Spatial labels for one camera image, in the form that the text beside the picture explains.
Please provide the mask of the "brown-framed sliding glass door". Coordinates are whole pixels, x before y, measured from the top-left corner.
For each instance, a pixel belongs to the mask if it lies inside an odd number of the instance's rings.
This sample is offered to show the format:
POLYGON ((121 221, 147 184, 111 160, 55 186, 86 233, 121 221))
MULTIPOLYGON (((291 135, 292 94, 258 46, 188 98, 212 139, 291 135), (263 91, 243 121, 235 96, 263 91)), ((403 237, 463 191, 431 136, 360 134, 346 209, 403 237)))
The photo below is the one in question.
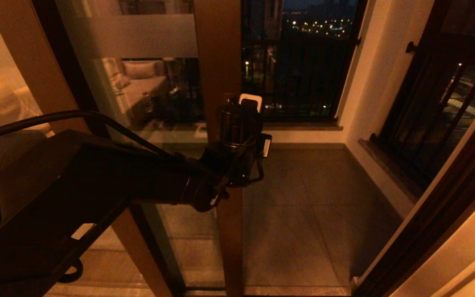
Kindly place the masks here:
MULTIPOLYGON (((55 0, 32 0, 56 61, 77 107, 113 116, 97 76, 83 65, 84 56, 71 41, 69 17, 55 0)), ((240 0, 194 0, 193 15, 200 63, 207 135, 217 142, 216 109, 228 93, 238 93, 240 77, 240 0)), ((230 188, 219 203, 216 226, 226 297, 243 297, 242 189, 230 188)), ((113 223, 113 230, 156 297, 183 297, 186 285, 164 239, 162 220, 150 204, 131 204, 113 223)))

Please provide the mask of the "short stone window sill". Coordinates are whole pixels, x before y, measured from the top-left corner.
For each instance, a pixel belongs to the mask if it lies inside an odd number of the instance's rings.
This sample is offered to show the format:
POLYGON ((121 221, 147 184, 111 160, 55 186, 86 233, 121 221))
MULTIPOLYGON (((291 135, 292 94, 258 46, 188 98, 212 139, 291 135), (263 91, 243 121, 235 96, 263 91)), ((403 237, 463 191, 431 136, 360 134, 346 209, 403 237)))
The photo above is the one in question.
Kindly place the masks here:
POLYGON ((267 122, 263 125, 263 130, 269 131, 342 131, 343 126, 336 122, 267 122))

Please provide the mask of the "brown-framed fixed glass panel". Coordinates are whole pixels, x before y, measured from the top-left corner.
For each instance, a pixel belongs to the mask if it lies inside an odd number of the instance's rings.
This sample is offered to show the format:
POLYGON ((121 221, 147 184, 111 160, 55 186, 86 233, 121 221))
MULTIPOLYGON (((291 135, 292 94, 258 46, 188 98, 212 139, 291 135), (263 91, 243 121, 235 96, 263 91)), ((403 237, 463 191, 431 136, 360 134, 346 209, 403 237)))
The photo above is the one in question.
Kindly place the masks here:
POLYGON ((32 0, 0 0, 0 32, 45 113, 0 136, 73 119, 0 175, 0 297, 43 297, 82 272, 82 254, 134 201, 154 201, 150 178, 175 158, 107 116, 72 110, 32 0))

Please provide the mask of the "dark brown door jamb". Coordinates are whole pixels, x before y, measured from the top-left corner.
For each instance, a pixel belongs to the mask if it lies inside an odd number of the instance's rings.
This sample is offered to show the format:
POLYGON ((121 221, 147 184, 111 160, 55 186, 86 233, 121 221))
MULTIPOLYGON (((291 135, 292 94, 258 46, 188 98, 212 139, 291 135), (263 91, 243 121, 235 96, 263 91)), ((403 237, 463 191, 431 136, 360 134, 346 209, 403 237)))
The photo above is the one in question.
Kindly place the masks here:
POLYGON ((371 267, 353 297, 385 297, 398 289, 435 252, 475 206, 475 128, 442 170, 371 267))

